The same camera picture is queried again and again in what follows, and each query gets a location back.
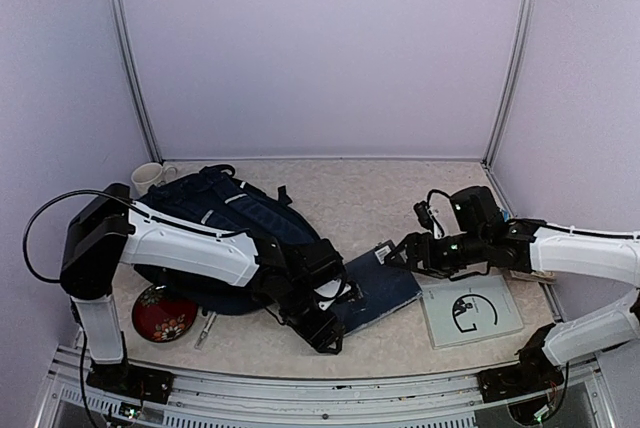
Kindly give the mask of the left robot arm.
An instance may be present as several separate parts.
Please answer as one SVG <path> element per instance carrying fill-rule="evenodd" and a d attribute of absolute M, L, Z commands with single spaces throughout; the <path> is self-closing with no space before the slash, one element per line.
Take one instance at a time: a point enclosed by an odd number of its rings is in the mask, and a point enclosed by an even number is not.
<path fill-rule="evenodd" d="M 86 336 L 92 388 L 165 404 L 174 376 L 128 361 L 112 281 L 118 266 L 152 265 L 248 287 L 279 307 L 283 323 L 322 354 L 342 349 L 344 325 L 317 288 L 346 282 L 342 258 L 327 239 L 291 245 L 247 229 L 226 231 L 162 214 L 113 183 L 94 191 L 69 223 L 59 282 Z"/>

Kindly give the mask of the dark blue book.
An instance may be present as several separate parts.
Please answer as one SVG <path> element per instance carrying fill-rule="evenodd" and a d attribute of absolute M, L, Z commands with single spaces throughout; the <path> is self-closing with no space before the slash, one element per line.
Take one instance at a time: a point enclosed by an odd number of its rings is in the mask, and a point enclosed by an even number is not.
<path fill-rule="evenodd" d="M 334 303 L 329 310 L 349 336 L 418 300 L 422 290 L 413 274 L 388 266 L 384 258 L 395 248 L 388 240 L 346 263 L 346 272 L 356 285 L 357 296 Z"/>

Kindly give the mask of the navy blue student backpack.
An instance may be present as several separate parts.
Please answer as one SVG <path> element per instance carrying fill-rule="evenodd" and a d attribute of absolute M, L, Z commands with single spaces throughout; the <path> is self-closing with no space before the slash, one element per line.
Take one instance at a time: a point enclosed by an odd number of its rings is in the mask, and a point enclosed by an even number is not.
<path fill-rule="evenodd" d="M 153 186 L 139 201 L 166 215 L 219 230 L 247 229 L 290 245 L 320 240 L 310 223 L 290 207 L 292 200 L 285 189 L 272 198 L 236 178 L 235 168 L 230 165 L 206 166 L 162 186 Z M 148 282 L 164 285 L 205 310 L 221 315 L 242 316 L 274 303 L 267 297 L 255 299 L 249 287 L 233 287 L 204 275 L 141 263 L 133 268 Z"/>

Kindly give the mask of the grey white book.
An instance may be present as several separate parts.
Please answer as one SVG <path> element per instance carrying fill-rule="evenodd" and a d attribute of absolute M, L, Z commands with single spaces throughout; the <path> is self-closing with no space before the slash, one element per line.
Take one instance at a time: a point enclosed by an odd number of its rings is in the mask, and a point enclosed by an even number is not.
<path fill-rule="evenodd" d="M 421 288 L 423 311 L 435 349 L 503 337 L 524 328 L 501 275 L 428 283 Z"/>

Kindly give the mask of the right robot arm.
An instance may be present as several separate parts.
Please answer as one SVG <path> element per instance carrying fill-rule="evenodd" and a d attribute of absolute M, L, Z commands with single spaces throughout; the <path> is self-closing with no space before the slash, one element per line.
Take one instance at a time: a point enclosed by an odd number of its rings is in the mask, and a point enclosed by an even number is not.
<path fill-rule="evenodd" d="M 484 402 L 524 396 L 568 379 L 567 364 L 639 337 L 639 235 L 562 227 L 540 219 L 505 218 L 492 191 L 471 186 L 448 198 L 459 234 L 437 238 L 430 202 L 415 204 L 421 233 L 386 255 L 388 265 L 454 281 L 472 264 L 525 274 L 572 273 L 626 283 L 619 300 L 573 321 L 539 328 L 515 364 L 478 373 Z"/>

